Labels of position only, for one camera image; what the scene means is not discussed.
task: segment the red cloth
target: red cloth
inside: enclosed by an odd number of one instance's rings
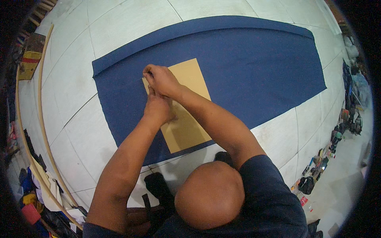
[[[41,218],[41,215],[38,213],[37,209],[32,203],[24,206],[21,209],[21,212],[31,225],[34,225]]]

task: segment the curved wooden stick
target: curved wooden stick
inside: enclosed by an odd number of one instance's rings
[[[70,214],[65,210],[65,208],[58,202],[56,197],[52,194],[52,192],[50,191],[50,188],[47,186],[45,181],[42,179],[41,174],[38,172],[37,166],[34,163],[34,158],[30,154],[28,144],[25,139],[24,130],[22,127],[22,121],[21,121],[20,102],[19,102],[19,68],[20,66],[17,67],[17,72],[16,72],[16,113],[18,118],[17,121],[18,121],[19,133],[22,139],[22,143],[24,144],[26,153],[28,155],[30,166],[32,166],[34,171],[36,172],[34,176],[36,176],[37,179],[39,180],[41,187],[48,193],[48,196],[54,201],[56,206],[60,208],[60,210],[69,218],[71,222],[73,222],[79,229],[83,230],[82,226],[72,216],[70,216]]]
[[[58,168],[57,168],[56,162],[54,161],[53,155],[51,154],[48,138],[46,136],[46,131],[45,131],[44,117],[42,116],[42,100],[41,100],[42,68],[44,66],[46,48],[48,47],[48,42],[50,39],[51,32],[53,30],[53,26],[54,26],[54,24],[52,24],[50,26],[48,35],[46,36],[46,39],[45,39],[45,44],[44,44],[44,48],[42,50],[42,56],[41,56],[41,60],[40,60],[40,71],[38,72],[38,90],[37,90],[38,91],[38,118],[40,120],[40,127],[41,127],[42,137],[44,138],[46,151],[48,152],[48,156],[49,156],[51,165],[53,166],[54,172],[56,173],[58,180],[61,183],[62,188],[65,191],[65,193],[69,196],[69,198],[73,202],[74,206],[78,207],[77,202],[75,201],[75,199],[73,198],[73,196],[71,195],[69,190],[67,189],[67,186],[66,186],[64,180],[62,179],[61,174],[58,171]]]

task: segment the hand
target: hand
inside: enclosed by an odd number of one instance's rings
[[[150,85],[148,85],[148,90],[149,95],[144,109],[144,116],[162,126],[174,118],[170,107],[172,99],[155,92]]]
[[[143,76],[161,95],[173,98],[180,91],[181,84],[165,66],[149,64],[144,68]]]

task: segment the tan cardboard sheet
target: tan cardboard sheet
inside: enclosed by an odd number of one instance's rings
[[[169,67],[169,69],[176,76],[180,84],[211,100],[197,59],[184,61]],[[142,78],[142,80],[148,94],[148,82],[146,78]],[[206,131],[183,106],[173,101],[172,110],[176,114],[177,119],[161,127],[165,142],[171,153],[211,140]]]

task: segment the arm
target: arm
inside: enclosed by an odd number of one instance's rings
[[[155,90],[187,109],[210,137],[231,155],[237,170],[251,157],[266,154],[241,120],[179,84],[167,67],[147,65],[143,76]]]
[[[99,178],[86,222],[118,233],[126,230],[126,204],[157,131],[171,113],[168,101],[149,87],[144,116],[122,142]]]

